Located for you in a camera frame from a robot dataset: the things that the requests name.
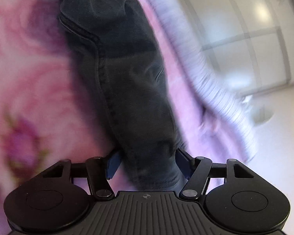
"pink floral fabric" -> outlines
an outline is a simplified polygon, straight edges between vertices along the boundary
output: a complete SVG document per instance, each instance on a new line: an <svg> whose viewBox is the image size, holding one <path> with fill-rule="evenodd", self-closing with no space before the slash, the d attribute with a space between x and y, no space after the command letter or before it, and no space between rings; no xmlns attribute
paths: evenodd
<svg viewBox="0 0 294 235"><path fill-rule="evenodd" d="M188 151L214 162L240 158L231 129L218 130L219 119L198 104L154 11L147 0L139 1L165 59ZM10 191L60 159L83 162L114 147L71 70L58 10L58 0L0 0L0 235L10 231L3 212ZM111 185L134 190L122 170Z"/></svg>

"black jeans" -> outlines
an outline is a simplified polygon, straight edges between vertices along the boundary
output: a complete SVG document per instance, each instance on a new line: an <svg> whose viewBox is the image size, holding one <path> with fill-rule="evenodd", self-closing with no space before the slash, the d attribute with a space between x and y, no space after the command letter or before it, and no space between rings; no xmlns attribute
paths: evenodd
<svg viewBox="0 0 294 235"><path fill-rule="evenodd" d="M179 191L180 134L159 46L139 2L60 0L59 21L90 95L101 96L94 105L124 151L130 180L143 191Z"/></svg>

